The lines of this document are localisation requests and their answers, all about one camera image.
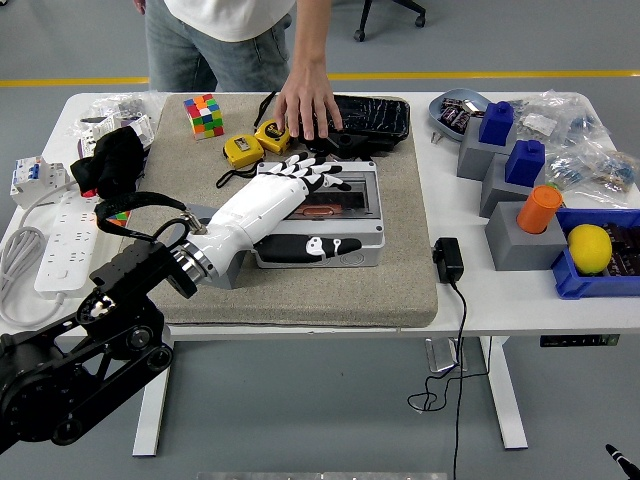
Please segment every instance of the black cloth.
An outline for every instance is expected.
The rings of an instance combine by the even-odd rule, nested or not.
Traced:
[[[98,140],[93,156],[73,163],[71,173],[83,194],[96,190],[100,198],[107,199],[135,192],[143,166],[142,142],[135,130],[127,126]]]

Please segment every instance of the robot finger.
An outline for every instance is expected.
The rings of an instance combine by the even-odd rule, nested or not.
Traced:
[[[305,185],[309,189],[309,193],[313,193],[323,185],[324,175],[321,175],[321,174],[307,175],[305,177],[301,177],[300,180],[302,180],[305,183]]]
[[[308,177],[313,175],[313,171],[310,168],[301,168],[300,170],[292,171],[289,176],[295,178]]]
[[[291,155],[286,160],[283,160],[282,162],[278,163],[275,167],[271,168],[269,170],[269,172],[270,173],[280,173],[283,170],[286,170],[287,168],[289,168],[291,165],[295,165],[298,162],[306,160],[308,157],[309,157],[309,154],[307,152],[302,152],[302,153],[297,153],[295,155]]]
[[[342,190],[343,192],[348,192],[351,190],[351,185],[345,183],[343,180],[340,180],[338,177],[334,177],[333,175],[322,175],[323,187],[335,187],[338,190]]]
[[[280,173],[282,175],[291,175],[295,172],[306,171],[313,165],[315,165],[315,158],[307,158],[306,160],[301,160],[300,162],[285,168]]]
[[[309,168],[313,173],[340,173],[342,171],[341,165],[335,165],[330,163],[325,163],[324,165],[314,165]]]
[[[327,161],[327,157],[313,157],[314,165],[322,165]]]
[[[291,165],[295,165],[298,162],[302,162],[307,158],[309,158],[309,154],[307,152],[300,152],[300,153],[296,153],[295,155],[291,155],[289,158],[287,158],[284,161],[284,163],[286,163],[288,166],[291,166]]]

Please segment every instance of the orange cup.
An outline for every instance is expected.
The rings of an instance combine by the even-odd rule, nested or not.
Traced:
[[[562,205],[562,194],[548,185],[533,189],[522,206],[516,222],[522,230],[537,235],[546,230],[547,225]]]

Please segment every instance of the rubik's cube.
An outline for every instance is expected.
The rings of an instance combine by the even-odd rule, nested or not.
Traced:
[[[217,137],[224,133],[220,105],[210,93],[185,100],[184,108],[187,110],[196,140]]]
[[[131,215],[131,211],[116,213],[115,215],[112,215],[111,217],[107,218],[107,221],[111,223],[115,223],[120,227],[126,227],[127,222],[129,221],[130,215]]]

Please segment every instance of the table leg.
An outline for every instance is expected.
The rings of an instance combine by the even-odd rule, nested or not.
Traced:
[[[165,343],[173,348],[173,340],[165,340]],[[162,422],[162,410],[169,383],[169,370],[154,378],[144,388],[140,417],[136,439],[133,444],[134,457],[155,457],[160,437],[160,423]]]
[[[488,366],[489,343],[491,337],[480,337],[482,352],[485,357],[485,364]],[[507,359],[502,346],[509,337],[493,337],[491,342],[491,368],[489,368],[489,384],[493,394],[493,403],[498,415],[500,432],[504,448],[524,449],[528,448],[527,438],[524,434],[520,411],[516,395],[511,384],[511,376],[507,367]]]

